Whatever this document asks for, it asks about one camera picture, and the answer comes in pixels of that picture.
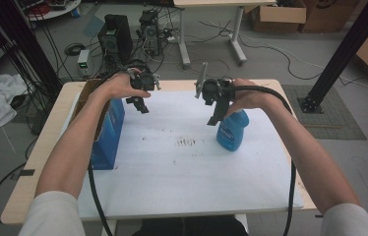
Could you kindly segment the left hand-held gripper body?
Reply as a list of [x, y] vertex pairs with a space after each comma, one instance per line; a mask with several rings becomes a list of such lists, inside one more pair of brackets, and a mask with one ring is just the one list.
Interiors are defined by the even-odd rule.
[[141, 74], [133, 74], [130, 84], [133, 89], [141, 89], [145, 91], [160, 89], [159, 75], [144, 72]]

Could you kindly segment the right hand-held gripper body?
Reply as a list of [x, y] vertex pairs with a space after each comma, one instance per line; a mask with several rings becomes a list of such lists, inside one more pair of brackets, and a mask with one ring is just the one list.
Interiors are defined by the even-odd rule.
[[231, 80], [207, 79], [207, 69], [208, 63], [204, 62], [202, 72], [195, 82], [195, 97], [201, 97], [205, 101], [205, 105], [212, 105], [214, 102], [219, 102], [222, 98], [227, 102], [233, 99], [235, 91], [231, 87]]

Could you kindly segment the blue plastic bottle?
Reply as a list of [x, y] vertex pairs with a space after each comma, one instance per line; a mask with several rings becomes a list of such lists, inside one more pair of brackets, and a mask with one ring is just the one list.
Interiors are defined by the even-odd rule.
[[243, 109], [239, 109], [220, 122], [217, 142], [226, 150], [236, 151], [242, 144], [244, 129], [249, 125], [249, 117]]

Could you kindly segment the blue cardboard box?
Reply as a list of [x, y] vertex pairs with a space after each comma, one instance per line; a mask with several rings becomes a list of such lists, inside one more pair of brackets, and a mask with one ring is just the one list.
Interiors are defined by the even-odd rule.
[[121, 98], [111, 98], [99, 117], [92, 145], [92, 169], [111, 170], [120, 142], [125, 110]]

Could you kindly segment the person's right hand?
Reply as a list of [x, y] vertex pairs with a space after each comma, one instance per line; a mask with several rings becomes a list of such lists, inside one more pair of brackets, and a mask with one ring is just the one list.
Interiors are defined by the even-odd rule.
[[269, 93], [255, 90], [239, 90], [235, 93], [235, 97], [228, 107], [226, 116], [230, 116], [240, 109], [266, 109], [269, 105], [277, 102], [278, 99]]

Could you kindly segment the grey open computer tower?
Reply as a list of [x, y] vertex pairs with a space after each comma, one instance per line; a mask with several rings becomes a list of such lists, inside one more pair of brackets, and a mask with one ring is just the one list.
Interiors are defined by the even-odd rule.
[[159, 55], [158, 11], [144, 10], [139, 22], [141, 24], [142, 39], [144, 40], [144, 50], [151, 56]]

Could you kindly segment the black computer tower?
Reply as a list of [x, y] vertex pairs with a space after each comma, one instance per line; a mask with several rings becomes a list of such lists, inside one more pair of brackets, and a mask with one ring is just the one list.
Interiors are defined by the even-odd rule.
[[133, 42], [128, 18], [125, 15], [107, 14], [97, 35], [104, 56], [126, 64], [132, 54]]

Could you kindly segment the white power supply unit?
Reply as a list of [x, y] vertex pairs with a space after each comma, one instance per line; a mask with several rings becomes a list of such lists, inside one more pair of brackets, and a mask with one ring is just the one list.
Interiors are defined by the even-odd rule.
[[89, 61], [90, 51], [84, 49], [80, 51], [78, 58], [78, 69], [79, 73], [83, 77], [87, 77], [91, 74], [91, 63]]

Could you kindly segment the open cardboard box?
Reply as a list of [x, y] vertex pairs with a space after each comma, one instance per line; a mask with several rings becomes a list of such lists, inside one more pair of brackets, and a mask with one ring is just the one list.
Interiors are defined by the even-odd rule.
[[277, 0], [251, 11], [252, 29], [257, 32], [294, 33], [306, 23], [306, 6], [302, 0]]

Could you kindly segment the round white table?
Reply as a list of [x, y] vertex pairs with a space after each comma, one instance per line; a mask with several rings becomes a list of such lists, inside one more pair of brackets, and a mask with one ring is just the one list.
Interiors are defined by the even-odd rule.
[[68, 13], [79, 17], [78, 7], [82, 0], [16, 0], [18, 7], [31, 21], [53, 19]]

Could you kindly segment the grey floor mat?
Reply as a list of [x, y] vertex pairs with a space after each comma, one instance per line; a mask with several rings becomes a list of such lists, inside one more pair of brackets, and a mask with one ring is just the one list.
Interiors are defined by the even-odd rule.
[[317, 111], [305, 113], [300, 99], [311, 86], [282, 85], [298, 121], [316, 138], [324, 140], [365, 140], [366, 137], [335, 88], [331, 88]]

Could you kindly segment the closed cardboard box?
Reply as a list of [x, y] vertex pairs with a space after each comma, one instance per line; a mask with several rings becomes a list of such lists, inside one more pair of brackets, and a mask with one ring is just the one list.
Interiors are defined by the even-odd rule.
[[306, 22], [300, 32], [320, 33], [340, 31], [360, 0], [302, 0], [306, 7]]

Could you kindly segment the white left sleeve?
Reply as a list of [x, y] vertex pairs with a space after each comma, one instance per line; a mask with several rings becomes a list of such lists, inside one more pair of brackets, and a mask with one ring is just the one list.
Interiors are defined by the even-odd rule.
[[58, 191], [39, 194], [18, 236], [86, 236], [77, 199]]

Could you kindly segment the white right sleeve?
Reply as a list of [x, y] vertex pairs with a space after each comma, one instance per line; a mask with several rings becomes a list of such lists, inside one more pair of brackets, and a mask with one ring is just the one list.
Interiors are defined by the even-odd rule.
[[368, 212], [355, 204], [330, 207], [323, 215], [321, 236], [368, 236]]

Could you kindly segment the black metal post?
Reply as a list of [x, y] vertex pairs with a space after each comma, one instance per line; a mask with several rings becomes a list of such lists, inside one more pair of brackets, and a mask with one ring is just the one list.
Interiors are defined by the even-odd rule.
[[298, 103], [303, 113], [318, 113], [325, 96], [335, 84], [349, 61], [368, 38], [368, 2], [340, 43], [317, 82]]

